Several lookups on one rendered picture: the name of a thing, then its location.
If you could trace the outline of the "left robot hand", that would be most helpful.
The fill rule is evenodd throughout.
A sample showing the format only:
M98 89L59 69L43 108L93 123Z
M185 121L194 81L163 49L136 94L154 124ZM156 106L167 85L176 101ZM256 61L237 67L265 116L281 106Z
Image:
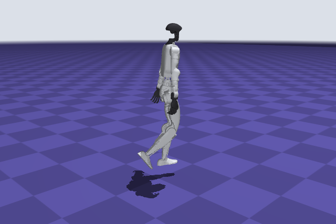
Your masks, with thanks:
M159 102L159 99L160 99L160 95L159 95L159 91L160 91L160 89L157 88L157 86L156 86L156 89L157 89L157 90L154 92L154 95L153 95L152 99L154 98L153 101L155 100L155 102L157 101L157 103L158 103L158 102ZM154 97L154 96L155 96L155 97ZM152 100L152 99L151 99L151 100ZM152 102L153 102L153 101L152 101ZM161 101L161 99L160 99L160 101ZM154 102L154 103L155 103L155 102Z

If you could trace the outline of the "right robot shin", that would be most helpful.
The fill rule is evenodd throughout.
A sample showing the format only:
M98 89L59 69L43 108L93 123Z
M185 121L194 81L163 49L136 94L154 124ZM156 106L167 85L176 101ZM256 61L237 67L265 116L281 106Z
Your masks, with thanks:
M169 128L165 133L162 132L155 140L154 144L147 150L146 155L149 158L152 154L163 148L172 139L177 136L175 128ZM150 155L150 156L149 156Z

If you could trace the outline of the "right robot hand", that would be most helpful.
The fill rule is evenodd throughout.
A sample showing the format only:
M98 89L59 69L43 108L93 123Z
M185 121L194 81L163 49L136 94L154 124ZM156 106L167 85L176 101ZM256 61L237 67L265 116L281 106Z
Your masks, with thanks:
M175 114L177 112L178 107L179 107L178 102L177 102L178 97L174 98L174 93L172 92L171 93L171 99L172 99L171 108L170 108L170 111L168 113L170 115L173 115L173 114Z

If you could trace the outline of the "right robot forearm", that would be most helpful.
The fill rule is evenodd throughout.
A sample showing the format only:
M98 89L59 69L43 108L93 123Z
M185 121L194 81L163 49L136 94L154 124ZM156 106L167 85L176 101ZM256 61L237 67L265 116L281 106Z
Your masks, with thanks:
M178 97L178 81L180 71L178 69L174 69L171 75L171 93L174 93L174 98Z

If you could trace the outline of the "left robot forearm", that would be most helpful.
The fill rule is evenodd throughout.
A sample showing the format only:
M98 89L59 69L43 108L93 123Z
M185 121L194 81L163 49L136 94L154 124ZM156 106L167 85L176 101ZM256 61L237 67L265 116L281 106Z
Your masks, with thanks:
M161 76L161 69L159 70L159 79L158 79L158 84L157 88L160 89L160 86L162 85L162 82L164 81L165 77Z

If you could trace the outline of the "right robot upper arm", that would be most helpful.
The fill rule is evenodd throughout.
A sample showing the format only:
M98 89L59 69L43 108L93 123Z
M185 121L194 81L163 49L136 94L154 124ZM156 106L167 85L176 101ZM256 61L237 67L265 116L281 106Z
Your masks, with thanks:
M180 49L178 47L175 46L171 46L170 48L170 55L171 55L171 74L173 72L174 69L177 69L177 65L179 64L178 62L178 58L180 55ZM179 74L180 76L180 74Z

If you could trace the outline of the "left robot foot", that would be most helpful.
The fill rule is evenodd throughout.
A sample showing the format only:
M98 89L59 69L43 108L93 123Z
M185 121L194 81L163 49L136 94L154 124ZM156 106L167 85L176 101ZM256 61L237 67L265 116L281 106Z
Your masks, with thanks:
M157 166L163 166L163 165L171 165L171 164L175 164L177 163L177 160L176 159L169 159L167 158L167 160L164 160L164 159L159 159L157 161Z

